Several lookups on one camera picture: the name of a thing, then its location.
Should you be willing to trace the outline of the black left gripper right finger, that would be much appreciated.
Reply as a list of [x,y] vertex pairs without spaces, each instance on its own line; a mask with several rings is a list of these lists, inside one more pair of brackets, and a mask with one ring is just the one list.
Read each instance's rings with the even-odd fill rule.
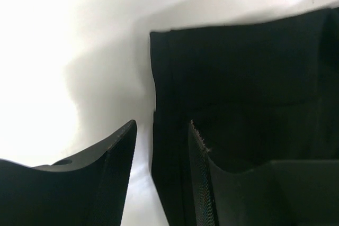
[[210,158],[188,132],[197,225],[338,225],[338,161],[278,160],[240,173]]

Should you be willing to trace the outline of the black skirt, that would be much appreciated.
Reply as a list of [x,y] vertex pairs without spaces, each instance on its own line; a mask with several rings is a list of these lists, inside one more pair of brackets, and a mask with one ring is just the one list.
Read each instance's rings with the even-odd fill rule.
[[197,225],[188,132],[240,173],[278,160],[338,161],[338,9],[259,24],[150,33],[151,175],[169,225]]

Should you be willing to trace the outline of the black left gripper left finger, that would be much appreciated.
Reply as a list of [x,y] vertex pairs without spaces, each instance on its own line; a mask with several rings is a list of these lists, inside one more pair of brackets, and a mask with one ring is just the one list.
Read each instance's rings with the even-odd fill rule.
[[52,165],[1,160],[1,225],[120,225],[137,124]]

